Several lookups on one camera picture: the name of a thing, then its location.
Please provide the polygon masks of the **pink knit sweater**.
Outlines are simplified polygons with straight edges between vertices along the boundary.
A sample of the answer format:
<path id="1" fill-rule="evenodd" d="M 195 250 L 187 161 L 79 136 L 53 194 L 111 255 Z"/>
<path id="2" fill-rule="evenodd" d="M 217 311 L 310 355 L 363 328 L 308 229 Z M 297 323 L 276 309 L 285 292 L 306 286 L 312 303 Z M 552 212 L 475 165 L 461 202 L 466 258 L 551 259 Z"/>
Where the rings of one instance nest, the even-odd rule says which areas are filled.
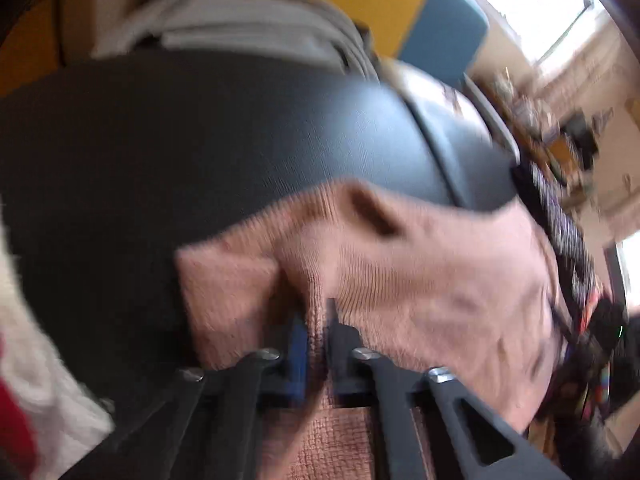
<path id="1" fill-rule="evenodd" d="M 331 315 L 400 367 L 450 368 L 516 431 L 533 420 L 560 353 L 555 254 L 519 200 L 481 214 L 332 181 L 179 249 L 176 266 L 211 370 L 269 346 L 280 321 L 303 313 L 309 398 L 268 416 L 263 479 L 371 477 L 366 413 L 329 394 Z"/>

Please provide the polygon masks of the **red and white clothes pile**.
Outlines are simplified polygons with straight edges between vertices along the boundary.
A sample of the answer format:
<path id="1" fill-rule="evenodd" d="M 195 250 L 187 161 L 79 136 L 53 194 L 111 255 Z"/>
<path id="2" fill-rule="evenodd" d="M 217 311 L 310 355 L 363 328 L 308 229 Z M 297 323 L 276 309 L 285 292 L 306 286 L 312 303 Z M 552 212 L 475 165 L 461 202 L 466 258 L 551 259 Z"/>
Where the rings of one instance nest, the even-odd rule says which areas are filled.
<path id="1" fill-rule="evenodd" d="M 35 437 L 36 479 L 59 479 L 114 429 L 36 321 L 1 237 L 1 382 Z"/>

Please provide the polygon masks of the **leopard print garment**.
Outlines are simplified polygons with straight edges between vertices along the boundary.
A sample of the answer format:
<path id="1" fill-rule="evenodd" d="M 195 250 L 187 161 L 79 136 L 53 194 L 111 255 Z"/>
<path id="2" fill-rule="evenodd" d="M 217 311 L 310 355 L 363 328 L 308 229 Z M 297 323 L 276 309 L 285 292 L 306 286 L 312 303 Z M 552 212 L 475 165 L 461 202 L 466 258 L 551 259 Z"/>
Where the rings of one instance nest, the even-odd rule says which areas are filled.
<path id="1" fill-rule="evenodd" d="M 552 185 L 535 164 L 523 158 L 511 168 L 511 176 L 518 197 L 544 230 L 553 249 L 572 329 L 581 332 L 588 324 L 590 301 L 598 301 L 600 296 L 582 231 L 563 210 Z"/>

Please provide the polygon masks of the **wooden cluttered desk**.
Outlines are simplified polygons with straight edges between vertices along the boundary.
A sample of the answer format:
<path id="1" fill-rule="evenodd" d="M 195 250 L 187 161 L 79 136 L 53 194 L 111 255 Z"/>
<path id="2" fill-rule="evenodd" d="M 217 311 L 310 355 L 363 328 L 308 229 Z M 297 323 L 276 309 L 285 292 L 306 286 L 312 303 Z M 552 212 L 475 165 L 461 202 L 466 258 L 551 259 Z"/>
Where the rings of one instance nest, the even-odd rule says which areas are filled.
<path id="1" fill-rule="evenodd" d="M 518 92 L 505 74 L 476 84 L 506 123 L 525 158 L 559 189 L 561 197 L 592 193 L 598 135 L 583 112 L 556 118 L 546 102 Z"/>

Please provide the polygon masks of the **white printed cushion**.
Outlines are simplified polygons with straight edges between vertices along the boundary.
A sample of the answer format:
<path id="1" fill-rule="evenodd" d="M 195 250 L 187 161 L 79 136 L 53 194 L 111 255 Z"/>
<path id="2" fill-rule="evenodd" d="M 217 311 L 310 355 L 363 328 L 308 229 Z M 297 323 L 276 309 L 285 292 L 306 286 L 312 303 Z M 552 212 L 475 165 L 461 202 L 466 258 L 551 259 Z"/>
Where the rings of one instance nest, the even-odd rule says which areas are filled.
<path id="1" fill-rule="evenodd" d="M 460 91 L 413 65 L 393 58 L 380 58 L 378 76 L 416 104 L 433 104 L 467 122 L 482 122 L 476 107 Z"/>

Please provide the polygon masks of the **grey sweatshirt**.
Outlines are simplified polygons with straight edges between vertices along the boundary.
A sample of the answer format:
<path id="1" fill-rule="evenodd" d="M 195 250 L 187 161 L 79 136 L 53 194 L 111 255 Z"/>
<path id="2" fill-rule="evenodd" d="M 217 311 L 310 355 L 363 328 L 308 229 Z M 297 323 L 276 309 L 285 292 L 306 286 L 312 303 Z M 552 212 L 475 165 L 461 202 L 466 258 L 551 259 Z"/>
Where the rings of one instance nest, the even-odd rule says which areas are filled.
<path id="1" fill-rule="evenodd" d="M 249 53 L 378 79 L 366 36 L 326 0 L 151 0 L 102 36 L 91 56 L 144 46 Z"/>

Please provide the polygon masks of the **wooden wardrobe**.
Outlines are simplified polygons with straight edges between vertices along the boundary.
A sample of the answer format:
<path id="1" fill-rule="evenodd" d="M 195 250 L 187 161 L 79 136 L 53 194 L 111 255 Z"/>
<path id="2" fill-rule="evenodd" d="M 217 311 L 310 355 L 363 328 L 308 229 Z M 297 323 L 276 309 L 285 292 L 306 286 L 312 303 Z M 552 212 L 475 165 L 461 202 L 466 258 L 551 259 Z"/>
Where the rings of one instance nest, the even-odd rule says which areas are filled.
<path id="1" fill-rule="evenodd" d="M 139 0 L 29 0 L 1 34 L 1 94 L 6 96 L 88 58 Z"/>

